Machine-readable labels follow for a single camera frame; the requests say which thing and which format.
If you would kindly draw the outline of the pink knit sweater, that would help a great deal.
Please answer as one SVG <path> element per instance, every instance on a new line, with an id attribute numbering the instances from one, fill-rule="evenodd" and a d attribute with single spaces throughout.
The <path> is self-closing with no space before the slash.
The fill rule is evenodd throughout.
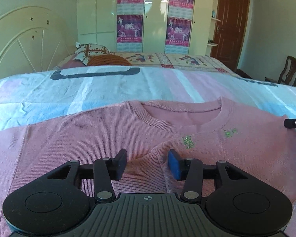
<path id="1" fill-rule="evenodd" d="M 116 193 L 180 193 L 167 154 L 205 164 L 228 161 L 283 192 L 294 212 L 286 232 L 296 236 L 296 131 L 284 117 L 221 97 L 212 102 L 128 101 L 0 131 L 0 236 L 10 229 L 6 196 L 72 159 L 91 164 L 127 150 Z"/>

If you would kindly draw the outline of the dark wooden chair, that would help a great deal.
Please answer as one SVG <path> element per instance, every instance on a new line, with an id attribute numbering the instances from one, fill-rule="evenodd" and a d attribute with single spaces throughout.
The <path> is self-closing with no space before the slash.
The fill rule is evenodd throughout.
<path id="1" fill-rule="evenodd" d="M 278 80 L 265 77 L 265 81 L 296 87 L 296 58 L 287 56 L 285 67 Z"/>

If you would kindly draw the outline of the orange striped cushion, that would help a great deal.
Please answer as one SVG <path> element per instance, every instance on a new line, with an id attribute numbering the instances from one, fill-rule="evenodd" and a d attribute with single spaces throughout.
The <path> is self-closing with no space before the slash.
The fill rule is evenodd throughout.
<path id="1" fill-rule="evenodd" d="M 106 54 L 91 56 L 87 66 L 132 66 L 132 64 L 123 57 Z"/>

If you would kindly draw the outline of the floral cream bed sheet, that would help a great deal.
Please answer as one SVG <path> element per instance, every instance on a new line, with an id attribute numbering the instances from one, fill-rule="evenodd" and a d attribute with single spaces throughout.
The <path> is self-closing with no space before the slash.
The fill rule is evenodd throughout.
<path id="1" fill-rule="evenodd" d="M 111 55 L 125 58 L 132 66 L 236 74 L 222 62 L 209 56 L 165 53 L 111 53 Z"/>

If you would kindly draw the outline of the pastel patterned bed quilt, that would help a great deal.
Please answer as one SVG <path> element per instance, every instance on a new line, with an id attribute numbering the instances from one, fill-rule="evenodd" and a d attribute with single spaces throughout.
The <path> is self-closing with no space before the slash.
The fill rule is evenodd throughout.
<path id="1" fill-rule="evenodd" d="M 220 72 L 77 67 L 0 80 L 0 131 L 128 100 L 202 103 L 225 97 L 296 118 L 296 87 Z"/>

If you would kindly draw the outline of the patterned pillow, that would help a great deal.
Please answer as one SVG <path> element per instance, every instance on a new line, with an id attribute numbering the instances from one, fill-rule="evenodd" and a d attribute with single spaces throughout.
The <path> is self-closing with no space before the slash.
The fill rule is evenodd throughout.
<path id="1" fill-rule="evenodd" d="M 73 60 L 79 60 L 84 65 L 87 65 L 92 57 L 109 54 L 110 51 L 103 45 L 94 43 L 81 44 L 76 42 L 76 51 L 74 52 Z"/>

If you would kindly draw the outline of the brown wooden door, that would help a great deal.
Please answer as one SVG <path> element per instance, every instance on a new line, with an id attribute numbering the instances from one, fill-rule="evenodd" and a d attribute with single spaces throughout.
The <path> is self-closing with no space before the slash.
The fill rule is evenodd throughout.
<path id="1" fill-rule="evenodd" d="M 250 0 L 219 0 L 211 57 L 237 70 L 245 36 Z"/>

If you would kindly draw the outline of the lower right pink poster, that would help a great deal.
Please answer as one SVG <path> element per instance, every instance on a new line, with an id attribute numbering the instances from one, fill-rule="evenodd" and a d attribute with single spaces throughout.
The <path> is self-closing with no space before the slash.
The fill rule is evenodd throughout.
<path id="1" fill-rule="evenodd" d="M 190 40 L 191 20 L 168 17 L 166 45 L 188 47 Z"/>

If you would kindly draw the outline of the lower left pink poster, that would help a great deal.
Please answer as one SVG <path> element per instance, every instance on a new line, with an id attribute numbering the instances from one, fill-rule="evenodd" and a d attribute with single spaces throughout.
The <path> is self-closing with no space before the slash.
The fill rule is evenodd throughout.
<path id="1" fill-rule="evenodd" d="M 117 43 L 141 43 L 143 35 L 143 16 L 140 14 L 117 15 Z"/>

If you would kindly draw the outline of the cream round headboard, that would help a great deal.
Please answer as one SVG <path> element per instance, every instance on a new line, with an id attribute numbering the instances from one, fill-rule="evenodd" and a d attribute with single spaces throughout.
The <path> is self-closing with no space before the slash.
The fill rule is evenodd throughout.
<path id="1" fill-rule="evenodd" d="M 51 70 L 74 50 L 65 21 L 50 9 L 28 6 L 0 17 L 0 79 Z"/>

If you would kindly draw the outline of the cream corner shelves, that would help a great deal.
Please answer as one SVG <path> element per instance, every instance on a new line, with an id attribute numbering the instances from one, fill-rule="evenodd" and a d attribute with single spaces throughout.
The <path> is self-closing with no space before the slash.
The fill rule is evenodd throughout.
<path id="1" fill-rule="evenodd" d="M 211 24 L 210 31 L 208 36 L 208 46 L 206 49 L 206 55 L 210 56 L 212 48 L 215 48 L 217 45 L 214 42 L 215 28 L 217 23 L 220 23 L 221 20 L 218 18 L 218 3 L 220 0 L 213 0 L 212 4 L 212 13 L 211 13 Z"/>

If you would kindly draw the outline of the cream wardrobe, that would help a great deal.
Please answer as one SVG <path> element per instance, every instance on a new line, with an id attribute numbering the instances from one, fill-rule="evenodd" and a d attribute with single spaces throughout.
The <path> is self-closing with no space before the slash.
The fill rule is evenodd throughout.
<path id="1" fill-rule="evenodd" d="M 144 0 L 140 4 L 117 4 L 117 0 L 77 0 L 80 43 L 103 45 L 110 51 L 205 55 L 213 0 L 194 0 L 193 9 L 169 6 L 169 0 Z M 141 43 L 117 43 L 117 15 L 143 16 Z M 168 17 L 190 19 L 188 47 L 166 45 Z"/>

